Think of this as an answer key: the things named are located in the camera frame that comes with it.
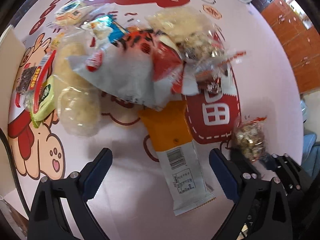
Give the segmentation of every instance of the blue gripper pad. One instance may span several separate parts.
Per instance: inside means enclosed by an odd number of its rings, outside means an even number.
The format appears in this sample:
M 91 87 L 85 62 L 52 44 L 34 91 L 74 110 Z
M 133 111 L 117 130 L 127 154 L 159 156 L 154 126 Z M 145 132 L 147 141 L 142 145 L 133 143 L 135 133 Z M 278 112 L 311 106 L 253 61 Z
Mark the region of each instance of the blue gripper pad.
M 227 199 L 232 200 L 236 204 L 239 200 L 237 182 L 215 150 L 211 150 L 209 154 L 209 164 Z
M 82 171 L 87 169 L 89 173 L 83 182 L 82 198 L 84 202 L 94 198 L 104 177 L 112 164 L 112 152 L 110 149 L 103 148 L 93 162 L 87 163 Z

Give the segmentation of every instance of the metal bolt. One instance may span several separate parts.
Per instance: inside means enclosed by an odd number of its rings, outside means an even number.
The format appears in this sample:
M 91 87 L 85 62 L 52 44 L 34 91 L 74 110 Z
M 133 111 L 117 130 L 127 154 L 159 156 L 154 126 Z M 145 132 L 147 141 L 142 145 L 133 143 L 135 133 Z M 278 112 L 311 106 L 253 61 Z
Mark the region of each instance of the metal bolt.
M 244 174 L 242 174 L 242 177 L 244 177 L 245 179 L 251 179 L 251 175 L 246 172 Z
M 75 179 L 78 176 L 79 176 L 79 172 L 77 172 L 77 171 L 70 173 L 70 178 L 72 178 L 72 179 Z
M 276 184 L 279 184 L 281 182 L 281 180 L 278 178 L 278 177 L 274 177 L 273 178 L 273 181 L 276 183 Z
M 44 176 L 44 177 L 41 178 L 40 181 L 41 181 L 41 182 L 46 182 L 47 180 L 48 180 L 48 177 L 47 177 L 47 176 Z

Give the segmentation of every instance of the black cable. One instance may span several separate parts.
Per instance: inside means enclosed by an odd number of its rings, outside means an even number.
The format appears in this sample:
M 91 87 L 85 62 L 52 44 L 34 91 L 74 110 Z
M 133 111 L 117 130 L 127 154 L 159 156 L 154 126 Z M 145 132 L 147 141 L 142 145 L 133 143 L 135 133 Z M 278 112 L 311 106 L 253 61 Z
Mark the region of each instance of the black cable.
M 29 207 L 27 205 L 27 202 L 26 202 L 26 199 L 24 198 L 24 195 L 22 193 L 22 189 L 21 189 L 20 182 L 19 182 L 19 179 L 18 179 L 18 174 L 17 174 L 17 171 L 16 171 L 16 165 L 15 165 L 15 162 L 14 162 L 14 159 L 13 159 L 13 154 L 12 154 L 12 151 L 11 151 L 11 147 L 9 145 L 7 137 L 5 136 L 5 134 L 3 133 L 1 128 L 0 128 L 0 138 L 1 138 L 1 141 L 2 141 L 2 143 L 4 145 L 5 150 L 7 152 L 7 155 L 8 155 L 9 164 L 10 164 L 10 168 L 11 168 L 11 173 L 12 173 L 13 180 L 14 180 L 14 183 L 16 185 L 16 188 L 17 188 L 17 191 L 18 191 L 18 194 L 19 194 L 19 198 L 21 200 L 21 203 L 22 203 L 22 206 L 23 206 L 24 210 L 27 213 L 27 216 L 29 217 L 30 216 L 30 209 L 29 209 Z

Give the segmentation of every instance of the orange oval sticker graphic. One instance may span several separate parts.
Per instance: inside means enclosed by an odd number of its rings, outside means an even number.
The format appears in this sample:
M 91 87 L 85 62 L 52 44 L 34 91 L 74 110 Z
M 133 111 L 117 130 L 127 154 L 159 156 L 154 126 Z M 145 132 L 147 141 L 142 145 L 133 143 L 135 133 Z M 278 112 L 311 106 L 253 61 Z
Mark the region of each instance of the orange oval sticker graphic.
M 216 9 L 216 8 L 213 8 L 212 6 L 210 5 L 203 5 L 203 10 L 210 14 L 213 18 L 219 20 L 222 18 L 222 15 L 221 13 L 219 13 L 219 11 Z

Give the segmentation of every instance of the table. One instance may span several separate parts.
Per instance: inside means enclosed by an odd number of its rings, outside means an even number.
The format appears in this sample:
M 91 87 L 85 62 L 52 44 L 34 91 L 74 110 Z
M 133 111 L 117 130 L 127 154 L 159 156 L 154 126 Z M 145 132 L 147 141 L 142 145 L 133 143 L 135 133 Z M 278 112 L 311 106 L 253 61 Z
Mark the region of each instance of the table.
M 28 112 L 16 100 L 15 88 L 23 67 L 37 65 L 49 51 L 51 39 L 61 30 L 46 25 L 54 12 L 69 0 L 39 0 L 17 25 L 16 35 L 26 46 L 13 89 L 8 135 L 19 181 L 28 205 L 39 179 L 68 176 L 80 171 L 103 147 L 112 150 L 113 164 L 94 199 L 88 205 L 110 239 L 211 239 L 233 206 L 226 199 L 212 172 L 208 155 L 221 147 L 228 155 L 228 143 L 235 119 L 267 116 L 265 135 L 269 153 L 288 153 L 296 162 L 302 157 L 302 114 L 295 78 L 278 39 L 260 13 L 238 0 L 84 0 L 89 4 L 114 3 L 112 13 L 118 22 L 140 19 L 161 9 L 189 5 L 204 13 L 221 28 L 220 38 L 227 48 L 246 50 L 247 56 L 234 65 L 230 78 L 235 92 L 212 98 L 208 94 L 181 98 L 187 100 L 187 121 L 195 139 L 206 183 L 216 199 L 175 217 L 173 201 L 148 132 L 137 116 L 141 106 L 118 98 L 102 98 L 100 132 L 91 138 L 77 138 L 65 132 L 53 112 L 40 128 L 33 128 Z M 209 121 L 207 109 L 223 103 L 228 123 Z M 264 179 L 274 173 L 255 164 Z M 10 201 L 12 206 L 17 202 Z M 67 219 L 74 235 L 82 238 L 66 201 Z

